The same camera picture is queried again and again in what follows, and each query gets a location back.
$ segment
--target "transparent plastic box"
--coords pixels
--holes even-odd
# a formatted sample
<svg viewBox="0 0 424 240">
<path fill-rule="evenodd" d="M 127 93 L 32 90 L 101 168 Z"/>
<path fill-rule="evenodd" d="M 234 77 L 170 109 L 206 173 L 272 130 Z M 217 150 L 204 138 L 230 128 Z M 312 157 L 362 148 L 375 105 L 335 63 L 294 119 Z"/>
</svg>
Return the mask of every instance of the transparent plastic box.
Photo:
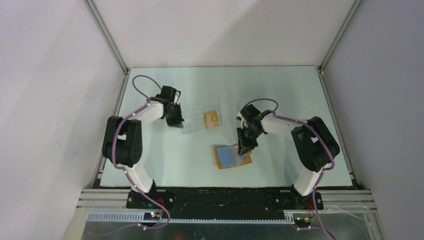
<svg viewBox="0 0 424 240">
<path fill-rule="evenodd" d="M 199 131 L 208 131 L 219 128 L 222 125 L 222 118 L 219 105 L 212 105 L 192 109 L 182 112 L 183 134 L 190 134 Z"/>
</svg>

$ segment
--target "wooden block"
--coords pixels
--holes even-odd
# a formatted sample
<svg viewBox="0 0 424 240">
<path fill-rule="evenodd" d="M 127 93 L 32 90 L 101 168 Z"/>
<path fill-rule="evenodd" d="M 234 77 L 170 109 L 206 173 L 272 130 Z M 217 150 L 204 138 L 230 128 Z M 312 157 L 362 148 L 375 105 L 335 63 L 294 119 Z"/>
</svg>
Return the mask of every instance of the wooden block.
<svg viewBox="0 0 424 240">
<path fill-rule="evenodd" d="M 207 129 L 218 128 L 220 126 L 220 118 L 217 112 L 210 112 L 204 114 L 204 126 Z"/>
</svg>

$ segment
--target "aluminum frame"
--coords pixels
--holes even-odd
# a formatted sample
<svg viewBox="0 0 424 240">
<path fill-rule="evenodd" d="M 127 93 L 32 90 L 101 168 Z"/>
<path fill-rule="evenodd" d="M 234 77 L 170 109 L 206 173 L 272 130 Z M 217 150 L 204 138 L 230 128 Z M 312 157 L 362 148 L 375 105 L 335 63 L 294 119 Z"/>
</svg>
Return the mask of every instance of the aluminum frame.
<svg viewBox="0 0 424 240">
<path fill-rule="evenodd" d="M 349 9 L 349 12 L 347 13 L 346 17 L 344 18 L 343 24 L 340 26 L 340 29 L 338 30 L 334 40 L 332 41 L 330 48 L 328 49 L 327 53 L 324 56 L 324 59 L 322 60 L 321 65 L 319 68 L 323 71 L 327 64 L 330 61 L 330 58 L 332 57 L 334 51 L 336 50 L 337 46 L 339 45 L 340 41 L 342 40 L 343 36 L 346 33 L 346 30 L 348 29 L 349 25 L 351 24 L 352 20 L 354 19 L 354 16 L 358 12 L 359 7 L 363 3 L 364 0 L 355 0 L 352 4 L 352 6 Z"/>
<path fill-rule="evenodd" d="M 93 0 L 84 0 L 87 9 L 90 11 L 94 22 L 98 26 L 101 34 L 103 35 L 107 45 L 109 46 L 113 56 L 120 65 L 122 71 L 124 72 L 122 85 L 119 90 L 118 97 L 116 99 L 115 107 L 113 109 L 113 114 L 118 114 L 121 103 L 124 97 L 125 89 L 127 86 L 129 78 L 129 69 L 125 64 L 125 61 L 122 55 L 119 52 L 118 47 L 115 44 L 99 10 L 97 9 Z M 342 37 L 346 33 L 348 26 L 350 25 L 353 17 L 358 11 L 358 8 L 362 4 L 363 0 L 355 0 L 352 4 L 352 7 L 349 10 L 346 18 L 343 21 L 337 35 L 335 36 L 330 48 L 328 49 L 321 65 L 317 67 L 317 74 L 321 81 L 322 89 L 325 94 L 325 98 L 333 118 L 333 123 L 336 128 L 336 133 L 340 142 L 341 150 L 345 156 L 346 164 L 349 169 L 349 173 L 352 176 L 354 183 L 357 183 L 358 179 L 355 176 L 354 169 L 352 167 L 352 162 L 349 157 L 345 140 L 342 135 L 340 125 L 338 123 L 338 118 L 329 94 L 328 87 L 324 78 L 324 69 L 327 66 L 333 52 L 340 43 Z M 103 169 L 106 163 L 106 159 L 100 154 L 95 173 L 91 182 L 91 186 L 96 180 L 102 178 Z M 105 212 L 144 212 L 151 211 L 151 209 L 126 209 L 127 197 L 129 189 L 83 189 L 81 191 L 76 211 L 79 212 L 83 210 L 84 212 L 88 211 L 105 211 Z M 373 196 L 370 190 L 321 190 L 318 189 L 318 192 L 322 195 L 322 201 L 324 205 L 324 210 L 320 210 L 321 214 L 363 214 L 364 220 L 367 223 L 368 232 L 371 239 L 387 239 L 384 231 L 382 230 L 381 220 L 377 212 L 377 207 L 374 203 Z M 285 210 L 284 214 L 306 214 L 306 210 Z M 194 219 L 184 219 L 187 223 L 195 223 Z"/>
</svg>

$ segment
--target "metal extrusion bar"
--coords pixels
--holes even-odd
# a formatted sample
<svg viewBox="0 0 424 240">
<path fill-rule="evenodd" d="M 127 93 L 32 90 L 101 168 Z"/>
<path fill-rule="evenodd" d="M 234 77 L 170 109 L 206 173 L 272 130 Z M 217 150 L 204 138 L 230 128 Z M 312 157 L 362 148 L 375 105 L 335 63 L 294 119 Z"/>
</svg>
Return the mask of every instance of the metal extrusion bar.
<svg viewBox="0 0 424 240">
<path fill-rule="evenodd" d="M 353 176 L 353 181 L 356 182 L 356 183 L 359 183 L 360 181 L 358 179 L 358 176 L 355 175 L 352 160 L 351 160 L 351 157 L 349 155 L 348 149 L 346 147 L 345 138 L 343 137 L 342 129 L 340 128 L 339 118 L 337 117 L 336 110 L 334 108 L 334 104 L 333 104 L 333 101 L 331 99 L 329 89 L 327 87 L 326 80 L 325 80 L 324 76 L 321 74 L 320 69 L 317 68 L 316 70 L 317 70 L 317 73 L 318 73 L 319 80 L 321 82 L 322 90 L 324 91 L 324 95 L 325 95 L 325 99 L 327 101 L 328 109 L 330 110 L 331 118 L 332 118 L 333 123 L 334 123 L 335 132 L 336 132 L 338 140 L 340 142 L 341 152 L 343 153 L 344 160 L 346 161 L 347 169 L 349 170 L 349 173 Z"/>
<path fill-rule="evenodd" d="M 118 50 L 118 47 L 112 38 L 111 33 L 109 32 L 108 28 L 106 27 L 105 21 L 102 18 L 102 15 L 99 12 L 99 9 L 97 8 L 96 4 L 93 0 L 84 0 L 85 5 L 87 6 L 88 11 L 90 12 L 91 16 L 93 17 L 93 20 L 95 24 L 97 25 L 98 29 L 100 30 L 101 34 L 104 37 L 104 40 L 106 41 L 107 45 L 109 46 L 110 50 L 112 51 L 113 56 L 115 57 L 116 61 L 118 62 L 119 66 L 121 67 L 122 71 L 124 73 L 127 73 L 128 67 L 124 62 L 124 59 Z"/>
<path fill-rule="evenodd" d="M 77 208 L 90 211 L 127 211 L 129 189 L 83 189 Z M 377 207 L 369 190 L 319 190 L 322 195 L 324 210 L 320 213 L 376 213 Z M 151 211 L 138 209 L 139 212 Z M 307 210 L 285 210 L 286 214 L 306 214 Z"/>
<path fill-rule="evenodd" d="M 331 56 L 334 53 L 334 50 L 336 49 L 337 45 L 339 45 L 340 40 L 345 35 L 346 30 L 348 29 L 349 25 L 352 22 L 352 19 L 354 18 L 355 14 L 357 13 L 359 7 L 361 6 L 362 2 L 364 0 L 355 0 L 350 7 L 350 10 L 347 14 L 347 16 L 344 18 L 343 24 L 341 25 L 340 29 L 338 30 L 334 40 L 332 41 L 330 48 L 328 49 L 327 53 L 325 54 L 324 60 L 322 60 L 322 63 L 320 65 L 320 69 L 323 71 L 327 64 L 330 61 Z"/>
<path fill-rule="evenodd" d="M 115 223 L 156 223 L 157 220 L 144 219 L 147 211 L 88 211 L 87 222 L 115 222 Z M 218 220 L 218 219 L 176 219 L 170 220 L 176 224 L 294 224 L 293 214 L 286 214 L 281 220 Z"/>
</svg>

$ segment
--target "wire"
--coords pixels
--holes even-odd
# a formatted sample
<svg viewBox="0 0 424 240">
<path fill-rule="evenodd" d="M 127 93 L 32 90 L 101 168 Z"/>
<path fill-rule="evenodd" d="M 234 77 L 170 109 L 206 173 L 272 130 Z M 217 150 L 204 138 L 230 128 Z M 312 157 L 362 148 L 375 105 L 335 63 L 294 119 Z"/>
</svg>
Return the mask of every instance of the wire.
<svg viewBox="0 0 424 240">
<path fill-rule="evenodd" d="M 299 123 L 302 124 L 303 126 L 307 127 L 318 139 L 318 141 L 321 143 L 322 147 L 324 148 L 324 150 L 326 151 L 326 153 L 328 154 L 328 157 L 330 158 L 331 161 L 331 166 L 328 168 L 324 168 L 321 172 L 321 174 L 319 175 L 318 179 L 316 180 L 316 183 L 313 185 L 312 188 L 312 200 L 313 200 L 313 207 L 315 208 L 315 212 L 316 212 L 316 217 L 318 218 L 319 224 L 321 225 L 322 230 L 324 231 L 324 233 L 327 235 L 327 237 L 329 239 L 331 239 L 332 234 L 328 234 L 328 231 L 326 230 L 326 228 L 324 227 L 323 221 L 320 218 L 320 215 L 318 214 L 318 207 L 317 207 L 317 202 L 315 200 L 315 194 L 317 191 L 317 186 L 320 183 L 321 179 L 323 178 L 324 172 L 328 171 L 328 170 L 332 170 L 334 169 L 335 163 L 334 163 L 334 157 L 331 154 L 329 148 L 327 147 L 326 143 L 324 142 L 324 140 L 321 138 L 321 136 L 314 130 L 314 128 L 312 126 L 310 126 L 309 124 L 307 124 L 306 122 L 303 122 L 301 120 L 297 120 L 297 119 L 293 119 L 290 117 L 285 117 L 285 116 L 279 116 L 276 115 L 275 116 L 277 119 L 281 119 L 281 120 L 285 120 L 285 121 L 289 121 L 289 122 L 293 122 L 293 123 Z"/>
<path fill-rule="evenodd" d="M 315 136 L 316 136 L 316 138 L 318 139 L 318 141 L 321 143 L 322 147 L 324 148 L 325 152 L 327 153 L 328 157 L 330 158 L 331 166 L 330 166 L 330 167 L 328 167 L 328 168 L 324 168 L 324 169 L 322 170 L 322 172 L 334 169 L 334 157 L 333 157 L 333 155 L 331 154 L 331 152 L 330 152 L 330 150 L 329 150 L 329 147 L 327 147 L 327 145 L 326 145 L 326 143 L 324 142 L 324 140 L 321 138 L 321 136 L 317 133 L 317 131 L 315 131 L 315 129 L 314 129 L 312 126 L 310 126 L 309 124 L 307 124 L 307 123 L 306 123 L 306 122 L 304 122 L 304 121 L 297 120 L 297 119 L 293 119 L 293 118 L 290 118 L 290 117 L 279 116 L 279 115 L 276 115 L 275 117 L 276 117 L 277 119 L 281 119 L 281 120 L 285 120 L 285 121 L 293 122 L 293 123 L 295 123 L 295 124 L 302 124 L 303 126 L 307 127 L 307 128 L 308 128 L 308 129 L 309 129 L 309 130 L 313 133 L 313 135 L 315 135 Z"/>
<path fill-rule="evenodd" d="M 137 76 L 135 76 L 135 77 L 132 78 L 132 86 L 134 87 L 134 89 L 137 92 L 139 92 L 141 95 L 143 95 L 147 99 L 147 102 L 150 103 L 150 98 L 144 92 L 142 92 L 140 89 L 138 89 L 136 87 L 136 82 L 135 82 L 136 78 L 147 78 L 147 79 L 150 79 L 152 82 L 154 82 L 159 87 L 160 90 L 162 90 L 162 87 L 159 85 L 159 83 L 157 81 L 155 81 L 153 78 L 151 78 L 149 76 L 146 76 L 146 75 L 137 75 Z"/>
<path fill-rule="evenodd" d="M 123 172 L 124 172 L 124 174 L 125 174 L 125 176 L 126 176 L 126 178 L 128 179 L 128 181 L 131 183 L 131 186 L 133 186 L 136 190 L 137 190 L 137 192 L 139 192 L 143 197 L 145 197 L 147 200 L 149 200 L 150 202 L 152 202 L 153 204 L 155 204 L 156 206 L 158 206 L 158 207 L 160 207 L 165 213 L 166 213 L 166 215 L 167 215 L 167 221 L 165 222 L 165 224 L 164 225 L 160 225 L 160 226 L 145 226 L 145 225 L 143 225 L 143 227 L 144 228 L 146 228 L 146 229 L 161 229 L 161 228 L 163 228 L 163 227 L 165 227 L 166 225 L 168 225 L 168 223 L 171 221 L 171 215 L 170 215 L 170 213 L 169 213 L 169 211 L 164 207 L 164 206 L 162 206 L 160 203 L 158 203 L 157 201 L 155 201 L 155 200 L 153 200 L 153 199 L 151 199 L 147 194 L 145 194 L 144 192 L 143 192 L 143 190 L 141 190 L 140 188 L 139 188 L 139 186 L 137 186 L 136 184 L 135 184 L 135 182 L 131 179 L 131 177 L 130 177 L 130 175 L 127 173 L 127 171 L 126 171 L 126 169 L 125 169 L 125 167 L 123 167 L 123 166 L 118 166 L 117 165 L 117 160 L 116 160 L 116 151 L 117 151 L 117 141 L 118 141 L 118 135 L 119 135 L 119 132 L 121 131 L 121 128 L 122 128 L 122 126 L 124 125 L 124 123 L 129 119 L 129 118 L 131 118 L 132 116 L 134 116 L 134 115 L 136 115 L 136 114 L 138 114 L 138 113 L 140 113 L 140 112 L 142 112 L 143 110 L 145 110 L 146 108 L 148 107 L 148 103 L 147 104 L 144 104 L 142 107 L 140 107 L 139 109 L 137 109 L 137 110 L 135 110 L 133 113 L 131 113 L 131 114 L 129 114 L 128 116 L 126 116 L 119 124 L 118 124 L 118 127 L 116 128 L 116 132 L 115 132 L 115 135 L 114 135 L 114 137 L 113 137 L 113 142 L 112 142 L 112 164 L 113 164 L 113 166 L 116 168 L 116 169 L 120 169 L 120 170 L 123 170 Z"/>
<path fill-rule="evenodd" d="M 271 98 L 257 98 L 257 99 L 253 99 L 252 101 L 246 103 L 241 109 L 244 109 L 245 107 L 247 107 L 249 104 L 257 102 L 257 101 L 262 101 L 262 100 L 267 100 L 267 101 L 271 101 L 274 102 L 276 107 L 274 108 L 274 111 L 272 111 L 272 114 L 274 115 L 274 117 L 277 115 L 276 111 L 279 108 L 279 104 L 276 100 L 271 99 Z"/>
<path fill-rule="evenodd" d="M 320 228 L 320 227 L 317 227 L 317 226 L 311 226 L 311 227 L 298 227 L 296 224 L 293 224 L 292 225 L 295 229 L 297 229 L 298 231 L 300 231 L 300 230 L 311 230 L 311 229 L 319 229 L 319 230 L 321 230 L 321 231 L 323 231 L 327 236 L 329 235 L 333 240 L 336 240 L 336 237 L 331 233 L 331 232 L 329 232 L 329 231 L 327 231 L 327 230 L 323 230 L 322 228 Z"/>
<path fill-rule="evenodd" d="M 314 208 L 312 207 L 312 204 L 309 203 L 310 209 L 312 210 L 313 215 L 310 217 L 310 219 L 315 217 L 315 212 L 314 212 Z"/>
</svg>

